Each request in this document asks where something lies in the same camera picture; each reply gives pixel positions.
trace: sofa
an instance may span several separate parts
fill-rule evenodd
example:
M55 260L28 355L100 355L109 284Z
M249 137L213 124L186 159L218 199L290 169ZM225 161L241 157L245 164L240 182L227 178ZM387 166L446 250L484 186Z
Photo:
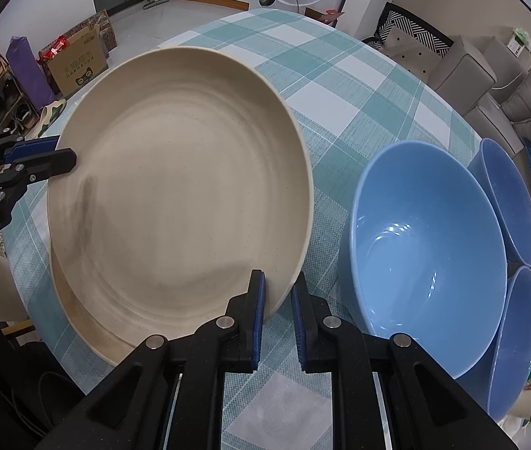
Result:
M531 196L531 167L520 139L531 140L531 68L526 69L496 38L481 52L458 37L432 71L428 85L481 138L491 138L505 149Z

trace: table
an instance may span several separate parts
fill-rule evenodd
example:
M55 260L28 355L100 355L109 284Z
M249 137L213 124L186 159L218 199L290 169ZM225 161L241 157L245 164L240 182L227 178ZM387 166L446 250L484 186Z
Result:
M218 49L255 68L291 107L313 166L313 232L303 270L311 293L350 320L337 300L340 234L357 180L372 157L397 140L448 150L462 164L480 138L438 95L395 62L342 32L280 10L238 13L163 44ZM48 130L59 134L77 102ZM48 348L84 392L110 370L76 335L54 294L48 266L46 181L31 184L3 231L21 299ZM252 375L228 374L224 449L331 448L328 374L306 375L296 355L288 299L263 329Z

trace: cat face logo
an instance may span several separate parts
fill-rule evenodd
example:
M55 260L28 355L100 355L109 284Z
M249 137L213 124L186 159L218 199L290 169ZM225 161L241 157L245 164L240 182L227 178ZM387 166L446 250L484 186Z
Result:
M75 79L75 83L78 86L83 86L84 84L88 83L90 79L92 78L92 69L89 67L86 69L86 72L82 74L79 78Z

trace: floor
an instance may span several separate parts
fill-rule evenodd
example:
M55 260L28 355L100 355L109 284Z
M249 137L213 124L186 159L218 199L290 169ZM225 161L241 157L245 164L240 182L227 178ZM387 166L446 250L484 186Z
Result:
M155 49L182 32L236 13L238 10L224 6L181 0L171 0L148 10L143 10L141 4L125 10L111 17L117 47L109 53L109 69ZM89 82L68 101L80 99L97 82L97 79Z

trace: purple bag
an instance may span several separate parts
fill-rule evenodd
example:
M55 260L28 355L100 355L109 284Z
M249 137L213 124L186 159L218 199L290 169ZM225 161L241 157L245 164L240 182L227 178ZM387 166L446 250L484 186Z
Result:
M6 59L34 108L42 110L55 101L53 90L48 85L44 71L34 58L27 37L11 38Z

